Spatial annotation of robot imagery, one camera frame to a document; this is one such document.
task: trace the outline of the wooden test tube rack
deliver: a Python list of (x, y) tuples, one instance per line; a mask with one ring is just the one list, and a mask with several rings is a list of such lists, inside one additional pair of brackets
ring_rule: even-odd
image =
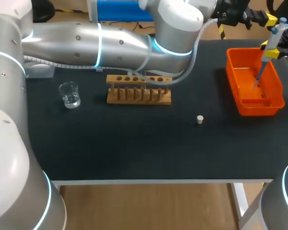
[[(160, 76), (147, 76), (150, 80), (158, 82), (172, 81), (172, 78)], [(152, 84), (136, 76), (107, 75), (107, 83), (111, 85), (108, 91), (108, 104), (159, 104), (170, 105), (171, 90), (168, 87), (152, 89)]]

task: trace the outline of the orange plastic container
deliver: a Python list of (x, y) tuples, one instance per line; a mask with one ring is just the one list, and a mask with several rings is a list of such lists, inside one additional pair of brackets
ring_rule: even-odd
[(263, 51), (232, 48), (227, 51), (226, 72), (238, 111), (242, 116), (272, 116), (285, 106), (283, 85), (269, 62), (255, 88)]

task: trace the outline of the floor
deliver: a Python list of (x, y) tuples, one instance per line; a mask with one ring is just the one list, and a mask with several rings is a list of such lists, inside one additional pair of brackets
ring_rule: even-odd
[[(85, 0), (52, 0), (57, 9), (87, 11)], [(282, 0), (275, 0), (277, 7)], [(252, 9), (265, 9), (264, 0), (251, 0)], [(51, 22), (88, 21), (88, 14), (58, 12)], [(140, 23), (143, 27), (151, 23)], [(136, 23), (115, 23), (132, 30)], [(154, 28), (135, 29), (142, 34)], [(269, 32), (257, 25), (225, 26), (227, 39), (267, 39)], [(203, 39), (220, 39), (216, 25)], [(250, 204), (261, 184), (244, 184)], [(95, 185), (64, 186), (67, 230), (237, 230), (237, 216), (227, 184)]]

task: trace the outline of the black tabletop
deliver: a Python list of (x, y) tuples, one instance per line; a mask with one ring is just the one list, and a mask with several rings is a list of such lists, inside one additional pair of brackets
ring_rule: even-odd
[[(226, 50), (260, 41), (202, 41), (171, 106), (107, 104), (107, 74), (56, 69), (27, 80), (29, 134), (51, 180), (272, 179), (288, 165), (288, 68), (275, 61), (285, 108), (242, 117), (227, 79)], [(64, 108), (60, 84), (79, 85), (81, 105)], [(204, 116), (202, 125), (197, 115)]]

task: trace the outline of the small white cylinder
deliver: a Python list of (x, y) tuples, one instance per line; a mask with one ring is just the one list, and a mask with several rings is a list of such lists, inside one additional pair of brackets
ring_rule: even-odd
[(204, 120), (204, 117), (202, 115), (197, 116), (197, 123), (201, 124)]

